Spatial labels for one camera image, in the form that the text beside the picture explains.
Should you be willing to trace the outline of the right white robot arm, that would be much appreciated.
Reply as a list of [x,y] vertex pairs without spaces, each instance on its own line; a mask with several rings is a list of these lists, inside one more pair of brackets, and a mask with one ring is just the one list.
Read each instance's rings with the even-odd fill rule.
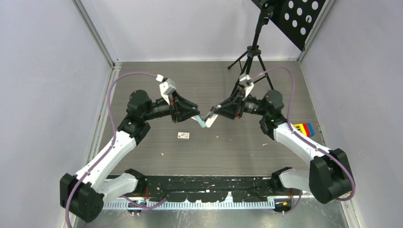
[[283,195],[289,189],[307,191],[322,204],[335,199],[350,200],[355,195],[356,183],[347,154],[340,148],[329,149],[298,131],[282,114],[283,107],[283,96],[277,90],[269,90],[262,99],[256,99],[239,87],[211,109],[205,122],[211,127],[218,116],[234,120],[244,113],[260,115],[263,134],[286,146],[308,166],[308,171],[285,167],[272,173],[274,193]]

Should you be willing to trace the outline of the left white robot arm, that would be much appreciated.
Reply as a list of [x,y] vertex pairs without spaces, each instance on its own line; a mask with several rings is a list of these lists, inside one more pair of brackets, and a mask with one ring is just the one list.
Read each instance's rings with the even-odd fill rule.
[[73,213],[86,223],[95,220],[106,203],[127,193],[135,197],[145,193],[145,176],[136,170],[128,169],[111,181],[106,178],[148,134],[149,120],[170,116],[174,123],[179,123],[200,113],[197,104],[176,91],[152,101],[144,90],[130,94],[126,112],[110,142],[98,155],[76,174],[66,173],[60,179],[60,205],[67,214]]

